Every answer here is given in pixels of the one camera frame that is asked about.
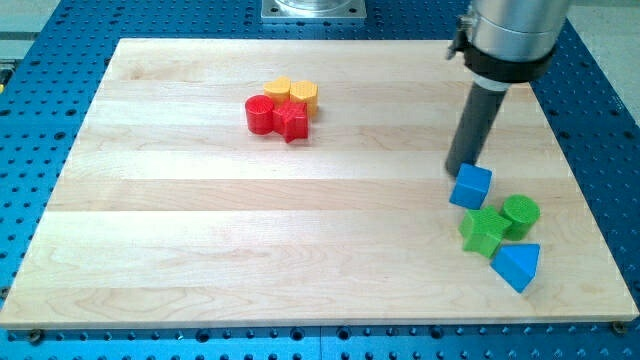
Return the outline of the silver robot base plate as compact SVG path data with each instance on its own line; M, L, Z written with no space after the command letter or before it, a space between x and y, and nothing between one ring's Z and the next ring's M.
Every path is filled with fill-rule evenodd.
M262 0L263 20L364 19L365 0Z

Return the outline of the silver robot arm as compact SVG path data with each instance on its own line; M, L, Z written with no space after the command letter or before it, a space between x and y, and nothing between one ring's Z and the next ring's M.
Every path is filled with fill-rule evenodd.
M474 82L491 91L540 78L549 68L570 0L471 0L446 53L461 53Z

